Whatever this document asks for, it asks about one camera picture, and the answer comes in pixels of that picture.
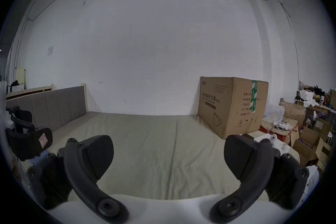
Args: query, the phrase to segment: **pile of boxes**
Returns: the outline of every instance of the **pile of boxes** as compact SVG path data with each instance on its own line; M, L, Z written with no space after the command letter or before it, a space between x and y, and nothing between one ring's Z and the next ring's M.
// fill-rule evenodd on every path
M300 137L294 141L292 148L300 155L300 164L303 166L316 165L324 171L330 154L330 146L326 143L331 124L318 118L314 129L304 127Z
M292 129L285 131L273 125L265 126L263 116L267 92L268 83L263 81L201 77L198 115L222 139L259 129L264 133L277 134L280 141L299 154L301 165L316 165L320 171L324 171L330 153L326 141L331 124L318 118L313 129L302 128L306 108L280 102L280 106L285 109L283 119Z

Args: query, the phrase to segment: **cardboard box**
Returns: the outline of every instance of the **cardboard box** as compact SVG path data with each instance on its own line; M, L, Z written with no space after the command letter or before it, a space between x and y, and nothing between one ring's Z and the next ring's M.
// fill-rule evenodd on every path
M305 121L306 108L302 105L291 104L288 102L280 102L280 105L285 108L284 116L293 120L297 120L299 122L299 130L301 130L302 124Z
M222 139L260 128L268 83L241 78L201 77L199 117Z
M328 95L329 95L329 99L330 99L330 101L332 103L332 106L336 107L336 91L330 90L328 92Z
M318 132L321 138L323 139L323 141L326 142L328 138L328 134L331 131L331 128L332 128L332 124L320 118L317 118L313 130Z
M295 130L291 132L291 147L293 148L295 140L300 138L299 128L298 126L295 127Z
M330 156L330 150L331 150L331 147L327 143L325 143L322 138L320 138L318 142L318 146L316 148L316 156L318 160L324 164L324 167L328 163L328 159Z
M308 127L304 127L300 132L300 138L308 142L308 144L311 145L310 147L313 148L313 146L318 144L320 134Z
M309 161L317 159L315 150L317 147L310 148L309 146L302 143L300 140L295 140L292 147L300 155L300 164L306 166Z

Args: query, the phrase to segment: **box label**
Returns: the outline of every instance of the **box label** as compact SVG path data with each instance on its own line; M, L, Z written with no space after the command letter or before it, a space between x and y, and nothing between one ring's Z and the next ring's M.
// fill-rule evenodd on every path
M315 127L316 127L316 128L319 128L319 129L321 130L322 127L323 127L323 123L322 123L321 121L316 121L316 123L315 123Z
M47 144L48 140L45 136L45 134L42 134L41 137L39 138L39 142L41 144L41 147L44 148L44 146Z
M252 96L250 103L250 110L252 110L252 113L255 112L256 101L257 101L257 81L252 80Z

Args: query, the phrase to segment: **beige bed sheet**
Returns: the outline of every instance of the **beige bed sheet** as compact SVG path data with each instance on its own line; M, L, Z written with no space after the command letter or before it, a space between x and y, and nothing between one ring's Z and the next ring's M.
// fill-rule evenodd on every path
M159 200L239 188L224 161L225 141L198 116L142 116L88 112L53 132L49 151L57 153L70 137L82 141L109 135L114 158L97 185L105 193ZM76 200L72 192L69 200ZM267 201L267 194L260 200Z

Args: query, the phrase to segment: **white wall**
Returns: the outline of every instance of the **white wall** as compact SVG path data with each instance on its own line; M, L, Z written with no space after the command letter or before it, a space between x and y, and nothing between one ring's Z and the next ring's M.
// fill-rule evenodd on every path
M324 91L336 87L335 29L321 0L281 0L290 15L299 79Z
M57 0L27 23L18 66L28 88L87 83L92 111L196 114L200 76L264 80L262 55L249 0Z

